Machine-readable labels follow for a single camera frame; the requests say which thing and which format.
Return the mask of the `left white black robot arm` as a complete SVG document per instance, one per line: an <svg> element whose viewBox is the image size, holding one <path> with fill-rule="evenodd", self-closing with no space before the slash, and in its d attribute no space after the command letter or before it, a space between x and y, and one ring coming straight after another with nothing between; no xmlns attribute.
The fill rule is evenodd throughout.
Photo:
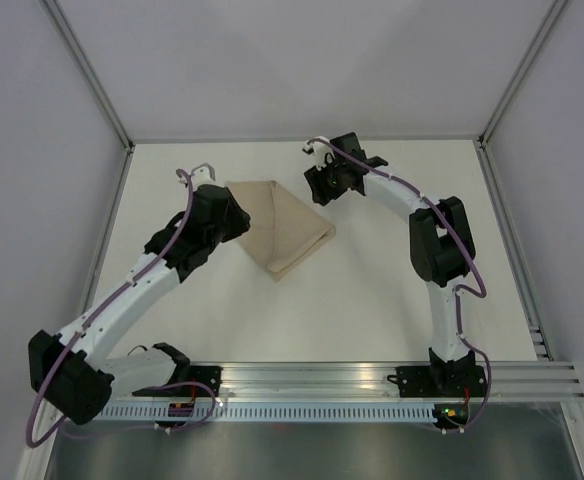
<svg viewBox="0 0 584 480"><path fill-rule="evenodd" d="M204 265L222 243L249 230L250 217L227 187L202 185L155 233L109 297L52 335L28 343L32 388L77 425L93 420L113 398L178 396L190 384L190 360L162 342L139 354L111 357L121 338L162 297Z"/></svg>

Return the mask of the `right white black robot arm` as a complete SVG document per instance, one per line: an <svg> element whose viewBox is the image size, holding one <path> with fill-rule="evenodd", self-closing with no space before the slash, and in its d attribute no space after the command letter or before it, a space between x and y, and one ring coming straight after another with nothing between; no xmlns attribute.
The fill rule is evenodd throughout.
<svg viewBox="0 0 584 480"><path fill-rule="evenodd" d="M353 132L332 140L309 139L302 150L314 159L314 166L304 172L314 203L325 206L355 191L407 223L411 265L425 282L430 299L433 335L428 381L441 395L454 393L465 381L461 367L474 364L474 355L459 338L453 299L471 271L468 262L476 256L463 202L456 196L425 196L387 161L367 156Z"/></svg>

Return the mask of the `beige cloth napkin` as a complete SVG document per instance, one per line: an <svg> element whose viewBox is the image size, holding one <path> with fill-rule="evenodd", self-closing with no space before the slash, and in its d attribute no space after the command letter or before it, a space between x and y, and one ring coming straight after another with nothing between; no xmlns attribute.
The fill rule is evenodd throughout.
<svg viewBox="0 0 584 480"><path fill-rule="evenodd" d="M336 234L335 226L276 181L229 182L227 187L250 216L238 238L246 254L279 281Z"/></svg>

